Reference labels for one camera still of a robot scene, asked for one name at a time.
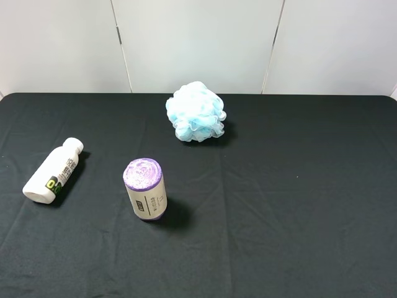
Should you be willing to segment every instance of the blue and white bath pouf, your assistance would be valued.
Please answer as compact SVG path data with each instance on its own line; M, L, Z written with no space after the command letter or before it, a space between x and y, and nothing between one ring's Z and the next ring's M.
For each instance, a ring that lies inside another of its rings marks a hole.
M167 116L175 128L176 137L185 142L202 142L224 134L226 119L223 101L201 82L184 85L167 100Z

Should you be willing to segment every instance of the bottle cap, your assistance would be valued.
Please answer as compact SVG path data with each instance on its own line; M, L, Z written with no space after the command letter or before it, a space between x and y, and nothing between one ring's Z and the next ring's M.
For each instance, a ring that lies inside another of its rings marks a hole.
M83 143L77 138L67 138L66 141L63 142L63 146L74 149L77 154L80 154L84 148Z

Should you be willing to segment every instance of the white plastic bottle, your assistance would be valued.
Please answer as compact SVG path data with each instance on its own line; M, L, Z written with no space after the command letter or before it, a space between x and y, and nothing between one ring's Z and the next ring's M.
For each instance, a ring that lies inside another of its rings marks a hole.
M77 138L68 138L55 148L27 181L22 192L29 199L50 204L61 191L79 162L84 146Z

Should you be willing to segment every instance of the panel seam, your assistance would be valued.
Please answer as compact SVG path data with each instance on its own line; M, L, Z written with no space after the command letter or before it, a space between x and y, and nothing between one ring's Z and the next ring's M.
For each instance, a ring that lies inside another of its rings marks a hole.
M277 27L276 27L275 32L274 32L274 38L273 38L272 49L271 49L271 51L270 51L270 58L269 58L269 63L268 63L267 68L266 68L265 77L264 77L264 79L263 79L261 94L263 94L263 93L265 92L265 86L266 86L266 82L267 82L267 77L268 77L268 75L269 75L270 64L272 63L275 41L276 41L276 38L277 38L277 34L278 34L278 32L279 32L280 22L281 22L281 18L282 18L283 11L284 11L284 5L285 5L285 0L283 0L283 4L281 5L281 10L280 10L280 15L279 15L279 21L277 22Z
M120 42L120 48L122 49L122 55L123 55L123 61L124 61L125 72L127 73L128 83L129 83L129 85L130 85L130 91L131 91L131 93L133 93L133 91L132 91L132 85L131 85L131 77L130 77L130 73L128 72L127 59L125 58L125 53L124 53L124 48L123 48L123 42L122 42L122 36L121 36L121 32L120 32L120 27L118 26L118 23L117 23L116 11L115 11L115 9L114 9L113 0L110 0L110 4L112 5L112 11L113 11L114 22L115 22L115 24L116 24L117 36L118 36L118 40L119 40L119 42Z

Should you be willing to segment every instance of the black fabric surface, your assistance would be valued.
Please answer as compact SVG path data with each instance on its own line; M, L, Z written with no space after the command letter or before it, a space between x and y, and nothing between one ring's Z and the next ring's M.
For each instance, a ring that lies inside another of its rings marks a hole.
M0 297L397 297L397 102L224 95L225 135L182 143L167 94L0 102ZM22 187L52 149L84 152L51 205ZM163 168L158 222L122 180Z

